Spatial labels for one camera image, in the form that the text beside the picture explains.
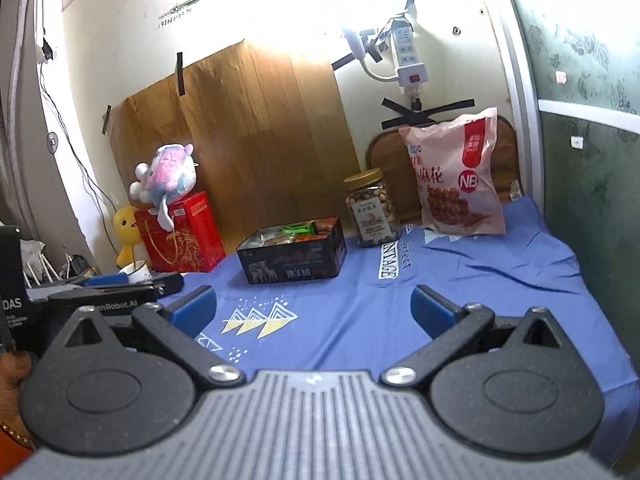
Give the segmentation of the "person's left hand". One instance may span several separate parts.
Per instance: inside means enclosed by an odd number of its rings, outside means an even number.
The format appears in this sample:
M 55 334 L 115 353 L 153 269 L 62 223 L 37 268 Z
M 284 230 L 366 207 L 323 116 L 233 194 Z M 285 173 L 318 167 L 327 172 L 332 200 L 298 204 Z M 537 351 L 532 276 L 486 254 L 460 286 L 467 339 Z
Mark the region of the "person's left hand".
M 20 395 L 23 382 L 32 370 L 32 357 L 25 351 L 13 351 L 1 355 L 1 430 L 12 440 L 32 448 L 32 439 L 20 415 Z

